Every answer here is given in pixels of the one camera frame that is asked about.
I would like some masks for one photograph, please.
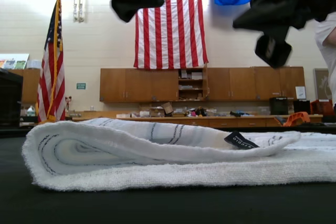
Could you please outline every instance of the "upper cabinet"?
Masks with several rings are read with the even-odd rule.
[[[151,101],[176,101],[179,99],[178,70],[152,70]]]
[[[37,88],[40,80],[39,69],[13,69],[9,72],[23,76],[22,104],[35,104],[37,102]]]
[[[151,76],[146,70],[126,70],[126,101],[142,102],[151,101]]]
[[[280,72],[270,67],[255,67],[257,100],[281,96]]]
[[[281,96],[296,99],[297,86],[305,86],[303,67],[280,68]]]
[[[267,101],[296,99],[302,67],[196,68],[183,70],[101,69],[100,101]]]
[[[230,98],[237,101],[256,99],[253,68],[230,68]]]
[[[126,98],[126,69],[100,69],[100,101],[123,102]]]
[[[208,68],[208,100],[226,101],[231,98],[230,69]]]
[[[176,101],[178,75],[177,70],[101,69],[100,101]]]

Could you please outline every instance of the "white shirt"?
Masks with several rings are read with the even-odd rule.
[[[327,63],[329,71],[329,87],[332,93],[333,104],[336,103],[336,47],[323,45],[325,39],[336,28],[336,13],[331,13],[326,20],[316,25],[315,40],[321,54]]]

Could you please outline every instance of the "white cinder block wall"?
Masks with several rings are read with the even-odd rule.
[[[42,59],[47,29],[56,0],[0,0],[0,54],[29,53]],[[72,96],[71,108],[89,110],[132,110],[136,104],[99,102],[100,68],[131,68],[134,61],[135,27],[118,20],[110,0],[85,0],[85,22],[74,23],[74,0],[62,0],[62,26],[65,52],[66,95]],[[266,66],[254,55],[259,33],[233,30],[232,20],[245,6],[216,6],[203,0],[206,47],[209,67]],[[316,98],[313,69],[326,65],[314,42],[314,22],[305,30],[292,29],[288,43],[293,53],[291,66],[303,66],[307,98]],[[86,82],[86,90],[76,90],[77,82]],[[242,103],[214,103],[213,106],[241,108]]]

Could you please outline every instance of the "towel label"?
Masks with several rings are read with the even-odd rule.
[[[244,138],[238,131],[232,132],[229,136],[224,138],[224,140],[240,149],[248,150],[252,148],[258,148],[259,146]]]

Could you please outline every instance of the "american flag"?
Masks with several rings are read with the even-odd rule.
[[[135,68],[180,69],[208,62],[202,0],[165,0],[135,17]]]
[[[38,122],[65,119],[61,0],[57,0],[50,20],[37,90]]]

